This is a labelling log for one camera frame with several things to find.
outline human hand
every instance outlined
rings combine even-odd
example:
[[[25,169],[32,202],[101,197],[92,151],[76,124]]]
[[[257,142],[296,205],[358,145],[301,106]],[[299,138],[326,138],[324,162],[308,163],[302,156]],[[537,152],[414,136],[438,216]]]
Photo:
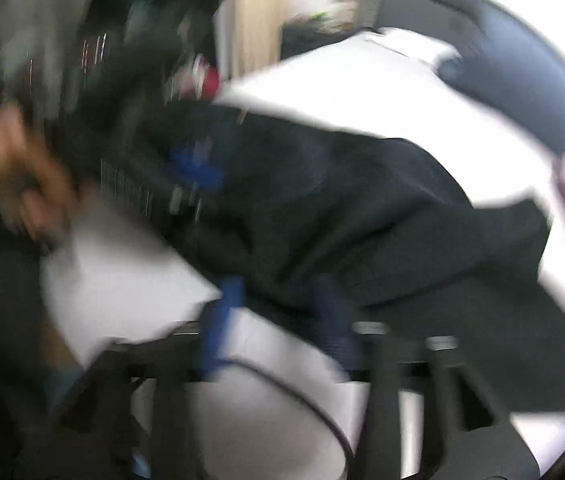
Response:
[[[14,180],[30,174],[37,190],[13,191]],[[27,131],[15,105],[0,107],[0,207],[5,220],[24,227],[32,238],[62,226],[76,204],[67,170],[57,161],[39,134]]]

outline black cable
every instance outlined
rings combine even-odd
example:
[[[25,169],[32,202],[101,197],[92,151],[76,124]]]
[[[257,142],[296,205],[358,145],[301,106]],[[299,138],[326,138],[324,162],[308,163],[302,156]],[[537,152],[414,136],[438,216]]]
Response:
[[[345,471],[348,472],[351,470],[352,463],[354,462],[354,451],[352,450],[351,444],[349,444],[349,439],[343,433],[343,430],[340,429],[334,419],[332,419],[319,405],[312,402],[311,400],[307,399],[300,391],[298,391],[293,386],[281,381],[280,379],[276,378],[275,376],[271,375],[269,372],[258,368],[256,365],[253,365],[247,361],[243,361],[241,359],[225,359],[222,361],[223,364],[226,365],[233,365],[237,366],[238,368],[243,368],[244,370],[248,370],[253,375],[261,378],[264,382],[275,386],[280,391],[287,394],[287,396],[291,397],[292,399],[296,400],[296,402],[302,404],[307,408],[311,413],[316,416],[318,420],[320,420],[327,429],[334,435],[338,444],[340,444],[341,449],[343,450],[343,454],[345,456]],[[343,473],[341,478],[346,478],[346,475]]]

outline dark clothing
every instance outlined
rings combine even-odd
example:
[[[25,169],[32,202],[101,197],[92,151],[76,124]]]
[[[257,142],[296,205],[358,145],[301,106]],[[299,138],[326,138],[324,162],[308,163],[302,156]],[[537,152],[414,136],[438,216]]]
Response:
[[[239,115],[173,103],[141,135],[211,145],[224,171],[198,223],[174,229],[195,267],[244,276],[248,307],[318,346],[307,289],[331,275],[403,337],[457,336],[510,410],[565,410],[565,315],[537,282],[549,228],[532,200],[473,208],[406,140]]]

